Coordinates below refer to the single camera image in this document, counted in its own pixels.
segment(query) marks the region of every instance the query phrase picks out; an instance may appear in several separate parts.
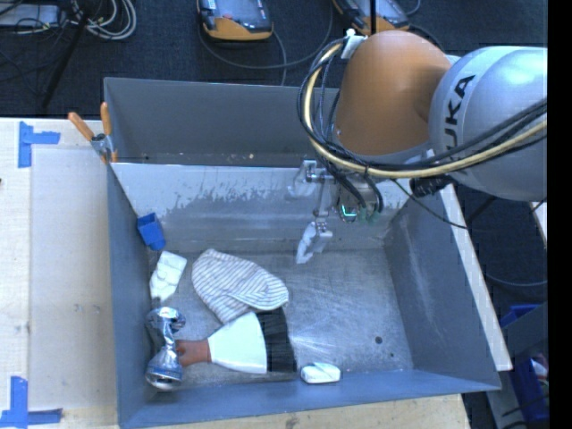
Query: yellow cable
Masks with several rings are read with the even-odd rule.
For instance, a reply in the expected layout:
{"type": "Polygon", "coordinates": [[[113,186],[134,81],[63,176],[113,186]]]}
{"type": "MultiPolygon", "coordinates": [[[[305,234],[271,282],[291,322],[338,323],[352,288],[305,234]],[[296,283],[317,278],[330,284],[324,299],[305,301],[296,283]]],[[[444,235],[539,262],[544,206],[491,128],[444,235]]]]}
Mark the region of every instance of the yellow cable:
{"type": "MultiPolygon", "coordinates": [[[[327,59],[330,55],[332,55],[335,51],[337,51],[341,47],[341,43],[334,45],[331,49],[329,49],[320,59],[322,62],[324,59],[327,59]]],[[[320,73],[322,68],[317,69],[309,78],[307,83],[307,91],[304,95],[304,109],[303,109],[303,122],[308,127],[310,131],[313,132],[312,121],[311,121],[311,94],[308,91],[314,89],[315,80],[320,73]]],[[[534,127],[524,131],[497,145],[496,147],[492,147],[483,151],[482,153],[478,153],[472,156],[465,157],[455,162],[437,165],[431,168],[424,168],[419,170],[409,170],[409,171],[392,171],[392,170],[380,170],[374,167],[368,167],[362,164],[357,164],[354,162],[347,161],[345,159],[341,159],[334,154],[330,153],[325,147],[319,144],[317,141],[310,139],[312,146],[314,149],[323,157],[328,159],[330,162],[338,165],[339,167],[346,168],[351,170],[352,172],[359,172],[359,173],[369,173],[372,176],[381,177],[381,178],[426,178],[429,176],[436,176],[448,172],[454,172],[456,170],[460,170],[466,168],[470,165],[481,163],[485,160],[488,160],[492,157],[497,156],[500,153],[503,153],[505,150],[512,148],[518,145],[521,141],[530,138],[534,134],[546,129],[547,127],[547,120],[543,120],[542,122],[537,123],[534,127]]]]}

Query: wooden handle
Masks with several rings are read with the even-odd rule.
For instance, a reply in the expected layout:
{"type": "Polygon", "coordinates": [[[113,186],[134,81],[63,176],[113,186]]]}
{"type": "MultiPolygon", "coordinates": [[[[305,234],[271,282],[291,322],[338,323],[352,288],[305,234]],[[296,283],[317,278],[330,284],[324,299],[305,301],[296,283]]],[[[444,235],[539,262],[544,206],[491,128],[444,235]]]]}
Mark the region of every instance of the wooden handle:
{"type": "Polygon", "coordinates": [[[177,340],[176,349],[179,353],[179,362],[183,367],[198,362],[211,362],[211,349],[208,346],[208,339],[177,340]]]}
{"type": "Polygon", "coordinates": [[[99,113],[101,114],[101,123],[104,124],[104,134],[111,135],[111,118],[109,117],[109,107],[106,102],[101,103],[99,113]]]}
{"type": "Polygon", "coordinates": [[[81,135],[85,137],[87,141],[91,141],[95,137],[93,130],[88,127],[83,119],[77,113],[68,113],[68,119],[73,122],[73,125],[80,131],[81,135]]]}

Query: white cloth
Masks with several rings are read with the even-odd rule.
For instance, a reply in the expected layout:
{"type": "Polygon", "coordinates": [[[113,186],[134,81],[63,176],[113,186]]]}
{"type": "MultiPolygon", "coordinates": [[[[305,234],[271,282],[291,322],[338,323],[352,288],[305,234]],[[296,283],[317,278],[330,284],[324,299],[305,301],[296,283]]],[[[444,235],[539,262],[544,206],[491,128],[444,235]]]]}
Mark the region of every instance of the white cloth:
{"type": "Polygon", "coordinates": [[[199,297],[223,324],[252,308],[274,310],[289,300],[284,282],[260,265],[211,248],[194,262],[191,278],[199,297]]]}

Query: blue tape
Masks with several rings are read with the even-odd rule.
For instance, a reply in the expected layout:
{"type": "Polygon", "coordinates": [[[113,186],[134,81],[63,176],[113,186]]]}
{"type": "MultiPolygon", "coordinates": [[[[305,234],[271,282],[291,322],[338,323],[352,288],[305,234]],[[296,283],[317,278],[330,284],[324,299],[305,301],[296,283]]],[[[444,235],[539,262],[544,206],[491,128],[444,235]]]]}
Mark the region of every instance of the blue tape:
{"type": "Polygon", "coordinates": [[[50,425],[60,422],[62,409],[28,411],[28,381],[13,376],[10,380],[10,409],[0,415],[0,427],[28,429],[28,425],[50,425]]]}
{"type": "Polygon", "coordinates": [[[34,128],[24,121],[20,121],[20,147],[18,151],[18,167],[30,167],[32,165],[32,145],[57,145],[60,141],[58,132],[34,133],[34,128]]]}

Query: bin floor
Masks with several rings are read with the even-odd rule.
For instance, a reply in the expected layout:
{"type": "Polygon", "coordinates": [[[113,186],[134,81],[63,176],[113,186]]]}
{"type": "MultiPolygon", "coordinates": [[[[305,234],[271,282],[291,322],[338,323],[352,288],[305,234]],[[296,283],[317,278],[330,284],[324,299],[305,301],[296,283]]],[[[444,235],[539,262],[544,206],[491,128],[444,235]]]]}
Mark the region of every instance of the bin floor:
{"type": "MultiPolygon", "coordinates": [[[[186,317],[178,339],[198,340],[221,327],[215,314],[194,290],[192,263],[198,255],[179,255],[189,261],[175,294],[165,305],[186,317]]],[[[380,250],[330,251],[297,265],[288,253],[241,253],[280,278],[290,301],[284,306],[290,340],[299,369],[329,362],[343,373],[413,368],[391,273],[380,250]]],[[[245,374],[214,364],[185,369],[184,385],[251,383],[288,379],[287,374],[245,374]]]]}

